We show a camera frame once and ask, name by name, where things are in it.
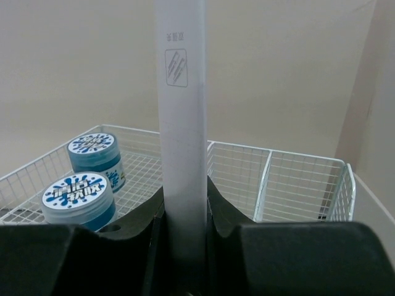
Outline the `blue white jar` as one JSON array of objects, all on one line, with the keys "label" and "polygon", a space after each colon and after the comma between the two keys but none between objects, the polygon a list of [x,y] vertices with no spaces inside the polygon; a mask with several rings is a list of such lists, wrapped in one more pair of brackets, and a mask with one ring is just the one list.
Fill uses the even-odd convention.
[{"label": "blue white jar", "polygon": [[105,175],[116,193],[126,183],[117,137],[112,133],[89,133],[72,139],[67,153],[73,171],[98,172]]},{"label": "blue white jar", "polygon": [[39,201],[49,224],[79,224],[98,231],[118,218],[110,180],[98,172],[61,178],[43,191]]}]

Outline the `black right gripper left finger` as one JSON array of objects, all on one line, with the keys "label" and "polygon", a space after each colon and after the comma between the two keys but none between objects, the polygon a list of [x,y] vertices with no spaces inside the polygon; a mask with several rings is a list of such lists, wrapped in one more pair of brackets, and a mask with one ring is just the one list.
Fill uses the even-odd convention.
[{"label": "black right gripper left finger", "polygon": [[163,192],[98,232],[1,227],[2,295],[163,295]]}]

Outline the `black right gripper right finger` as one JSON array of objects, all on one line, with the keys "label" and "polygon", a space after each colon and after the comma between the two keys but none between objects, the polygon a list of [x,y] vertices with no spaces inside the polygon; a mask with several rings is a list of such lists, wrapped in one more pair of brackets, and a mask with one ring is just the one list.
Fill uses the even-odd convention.
[{"label": "black right gripper right finger", "polygon": [[357,222],[256,223],[207,183],[209,295],[393,295],[394,268]]}]

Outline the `green notebook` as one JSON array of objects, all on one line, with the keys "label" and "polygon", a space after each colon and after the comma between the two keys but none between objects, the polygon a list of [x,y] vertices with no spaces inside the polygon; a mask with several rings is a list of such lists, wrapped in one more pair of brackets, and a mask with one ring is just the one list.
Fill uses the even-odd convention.
[{"label": "green notebook", "polygon": [[165,206],[176,226],[206,215],[206,3],[155,1]]}]

